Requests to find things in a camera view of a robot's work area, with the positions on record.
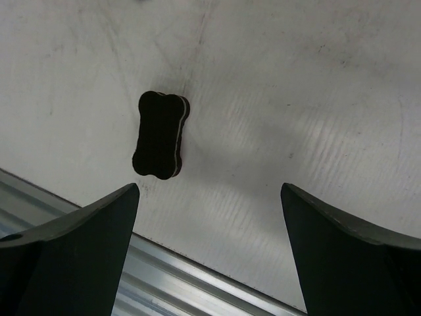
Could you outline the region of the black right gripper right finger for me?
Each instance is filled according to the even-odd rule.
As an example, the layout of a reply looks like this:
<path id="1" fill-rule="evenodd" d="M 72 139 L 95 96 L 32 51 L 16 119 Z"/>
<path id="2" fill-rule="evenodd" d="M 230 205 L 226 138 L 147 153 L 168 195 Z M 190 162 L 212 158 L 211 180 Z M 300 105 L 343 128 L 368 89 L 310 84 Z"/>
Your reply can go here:
<path id="1" fill-rule="evenodd" d="M 280 197 L 309 315 L 420 314 L 420 239 L 293 184 L 283 184 Z"/>

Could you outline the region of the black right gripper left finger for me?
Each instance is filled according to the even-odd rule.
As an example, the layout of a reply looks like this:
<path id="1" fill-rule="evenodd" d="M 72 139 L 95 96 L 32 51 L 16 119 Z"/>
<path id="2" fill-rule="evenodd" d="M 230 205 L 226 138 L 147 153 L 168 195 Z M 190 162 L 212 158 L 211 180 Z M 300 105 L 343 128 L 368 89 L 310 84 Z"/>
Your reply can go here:
<path id="1" fill-rule="evenodd" d="M 139 188 L 1 239 L 2 315 L 110 315 Z"/>

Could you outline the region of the black bone-shaped eraser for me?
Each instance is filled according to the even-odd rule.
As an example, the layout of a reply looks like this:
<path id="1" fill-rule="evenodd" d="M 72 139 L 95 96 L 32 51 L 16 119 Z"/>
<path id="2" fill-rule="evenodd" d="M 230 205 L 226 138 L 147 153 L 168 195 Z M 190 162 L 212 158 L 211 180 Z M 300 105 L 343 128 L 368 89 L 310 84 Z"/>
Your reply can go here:
<path id="1" fill-rule="evenodd" d="M 139 136 L 132 166 L 141 176 L 160 180 L 181 171 L 182 132 L 190 104 L 182 96 L 148 91 L 139 99 Z"/>

